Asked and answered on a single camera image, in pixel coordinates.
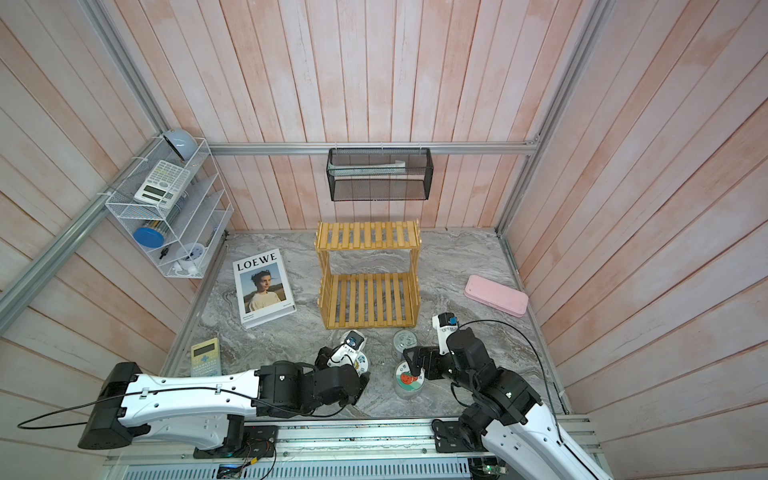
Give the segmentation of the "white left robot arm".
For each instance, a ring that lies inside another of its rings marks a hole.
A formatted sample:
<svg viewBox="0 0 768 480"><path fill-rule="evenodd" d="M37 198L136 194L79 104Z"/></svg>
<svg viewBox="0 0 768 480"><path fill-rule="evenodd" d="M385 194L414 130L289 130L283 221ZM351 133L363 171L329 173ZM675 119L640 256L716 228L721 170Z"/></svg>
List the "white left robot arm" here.
<svg viewBox="0 0 768 480"><path fill-rule="evenodd" d="M229 445L259 416L309 416L325 405L355 404L370 380L349 363L317 367L278 361L216 377L159 377L137 364L117 364L104 381L78 446L126 447L138 437L177 441L200 450Z"/></svg>

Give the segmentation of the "sunflower label seed jar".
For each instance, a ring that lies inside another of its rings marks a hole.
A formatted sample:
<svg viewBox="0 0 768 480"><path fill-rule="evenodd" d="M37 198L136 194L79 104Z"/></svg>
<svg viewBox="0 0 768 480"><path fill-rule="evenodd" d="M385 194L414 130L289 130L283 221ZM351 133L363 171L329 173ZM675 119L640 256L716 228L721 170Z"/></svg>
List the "sunflower label seed jar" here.
<svg viewBox="0 0 768 480"><path fill-rule="evenodd" d="M359 376L369 371L369 361L363 352L357 352L353 360L353 366Z"/></svg>

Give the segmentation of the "purple label tin can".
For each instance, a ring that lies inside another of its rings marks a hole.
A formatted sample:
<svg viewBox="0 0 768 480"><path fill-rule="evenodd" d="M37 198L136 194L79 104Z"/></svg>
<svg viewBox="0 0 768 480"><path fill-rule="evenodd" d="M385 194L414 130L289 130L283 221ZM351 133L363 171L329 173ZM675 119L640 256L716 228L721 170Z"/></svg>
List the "purple label tin can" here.
<svg viewBox="0 0 768 480"><path fill-rule="evenodd" d="M416 347L418 339L412 331L401 329L394 334L392 343L394 359L397 362L401 362L404 360L403 352L409 348Z"/></svg>

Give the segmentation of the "strawberry label seed jar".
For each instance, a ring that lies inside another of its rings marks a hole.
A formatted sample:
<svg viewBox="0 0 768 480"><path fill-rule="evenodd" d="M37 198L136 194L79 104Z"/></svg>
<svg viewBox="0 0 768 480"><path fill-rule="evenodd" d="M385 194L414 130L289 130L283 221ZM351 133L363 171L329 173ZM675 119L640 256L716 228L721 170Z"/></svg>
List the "strawberry label seed jar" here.
<svg viewBox="0 0 768 480"><path fill-rule="evenodd" d="M402 399L411 399L418 396L425 383L424 372L412 375L406 361L401 361L394 371L394 391Z"/></svg>

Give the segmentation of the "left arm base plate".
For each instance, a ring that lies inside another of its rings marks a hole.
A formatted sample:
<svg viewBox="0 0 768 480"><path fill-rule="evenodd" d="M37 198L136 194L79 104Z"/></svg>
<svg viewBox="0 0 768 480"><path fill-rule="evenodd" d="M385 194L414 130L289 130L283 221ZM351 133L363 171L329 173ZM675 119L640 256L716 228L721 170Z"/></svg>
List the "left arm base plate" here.
<svg viewBox="0 0 768 480"><path fill-rule="evenodd" d="M277 425L245 426L242 422L230 422L223 444L211 450L196 448L195 459L245 459L275 456Z"/></svg>

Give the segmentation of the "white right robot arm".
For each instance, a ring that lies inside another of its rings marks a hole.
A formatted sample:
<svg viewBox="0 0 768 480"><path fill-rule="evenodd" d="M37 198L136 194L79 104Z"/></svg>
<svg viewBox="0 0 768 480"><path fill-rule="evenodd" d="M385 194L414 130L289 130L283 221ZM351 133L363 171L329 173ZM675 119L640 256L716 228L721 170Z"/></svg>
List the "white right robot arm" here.
<svg viewBox="0 0 768 480"><path fill-rule="evenodd" d="M408 348L403 358L413 374L447 379L471 394L456 421L432 422L438 441L460 452L485 450L526 479L611 477L521 375L496 365L471 328L457 329L438 346Z"/></svg>

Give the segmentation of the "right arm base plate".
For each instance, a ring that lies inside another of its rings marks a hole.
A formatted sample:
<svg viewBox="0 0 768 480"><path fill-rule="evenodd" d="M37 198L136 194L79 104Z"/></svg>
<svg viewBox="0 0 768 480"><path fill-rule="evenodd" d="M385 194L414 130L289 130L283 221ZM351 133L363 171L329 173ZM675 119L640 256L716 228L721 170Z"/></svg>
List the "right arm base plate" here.
<svg viewBox="0 0 768 480"><path fill-rule="evenodd" d="M431 429L438 453L465 453L484 450L477 433L461 420L433 419Z"/></svg>

